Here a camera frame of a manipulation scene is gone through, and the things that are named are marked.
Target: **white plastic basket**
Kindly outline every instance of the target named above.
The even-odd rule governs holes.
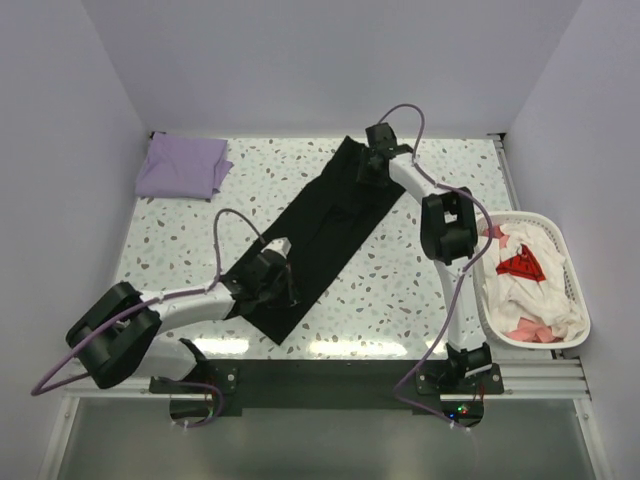
[[[542,215],[538,215],[537,213],[529,213],[529,212],[489,212],[491,215],[491,221],[494,225],[503,225],[505,223],[530,223],[533,225],[537,225],[542,227],[544,231],[549,235],[549,238],[553,242],[553,244],[567,260],[564,264],[564,284],[565,291],[567,297],[571,298],[576,302],[578,308],[581,308],[584,312],[585,321],[587,323],[587,327],[583,332],[581,332],[577,337],[569,342],[554,342],[554,343],[533,343],[533,342],[519,342],[517,340],[512,340],[507,337],[505,334],[500,332],[497,327],[495,327],[491,322],[491,316],[489,315],[489,310],[487,308],[487,298],[484,291],[484,269],[482,266],[482,261],[479,261],[475,264],[473,270],[473,281],[476,292],[476,301],[478,304],[478,316],[480,317],[480,323],[484,331],[487,335],[493,337],[494,339],[500,340],[504,343],[508,343],[514,347],[518,348],[528,348],[531,350],[555,350],[561,348],[571,348],[580,345],[584,342],[589,336],[589,332],[591,331],[591,319],[589,318],[589,312],[587,311],[587,306],[584,303],[584,297],[582,296],[582,290],[580,289],[580,284],[578,283],[578,278],[576,276],[576,271],[573,268],[573,262],[571,261],[571,256],[569,255],[569,250],[567,249],[567,244],[564,242],[564,237],[562,236],[562,232],[553,223],[546,217]],[[478,234],[480,235],[487,229],[487,221],[484,216],[479,216],[477,218],[477,226],[478,226]]]

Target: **white table surface with spots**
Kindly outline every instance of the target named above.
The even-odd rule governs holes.
[[[212,279],[212,222],[235,208],[265,230],[312,178],[342,139],[229,140],[234,167],[211,201],[143,198],[137,201],[116,279],[160,290]],[[419,155],[439,180],[468,186],[489,210],[510,210],[507,187],[491,140],[423,140]],[[404,194],[338,278],[281,346],[238,317],[201,322],[166,335],[186,337],[210,358],[419,359],[445,318],[435,266],[420,247],[420,206]],[[220,221],[222,267],[254,240],[239,218]],[[490,341],[494,359],[550,358],[549,352]],[[444,342],[433,358],[445,358]]]

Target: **terrazzo surface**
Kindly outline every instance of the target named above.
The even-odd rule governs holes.
[[[320,174],[342,139],[229,140],[234,167],[211,201],[142,198],[136,203],[116,279],[137,289],[188,287],[215,272],[212,222],[231,207],[266,229]],[[468,186],[489,210],[510,210],[491,140],[423,140],[418,153],[440,181]],[[420,358],[445,318],[434,265],[420,247],[420,207],[404,194],[316,305],[278,346],[242,318],[167,333],[193,340],[208,357],[254,359]],[[220,221],[223,271],[253,241],[240,219]],[[495,359],[550,358],[491,342]],[[444,344],[433,358],[445,357]]]

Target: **gray floor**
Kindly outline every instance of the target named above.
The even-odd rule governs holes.
[[[571,401],[493,401],[474,480],[594,479]],[[168,401],[83,400],[61,479],[466,479],[471,438],[399,411],[253,410],[188,431]]]

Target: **folded purple towel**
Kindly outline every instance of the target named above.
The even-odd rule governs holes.
[[[136,179],[136,195],[211,198],[233,166],[226,156],[226,140],[155,133]]]

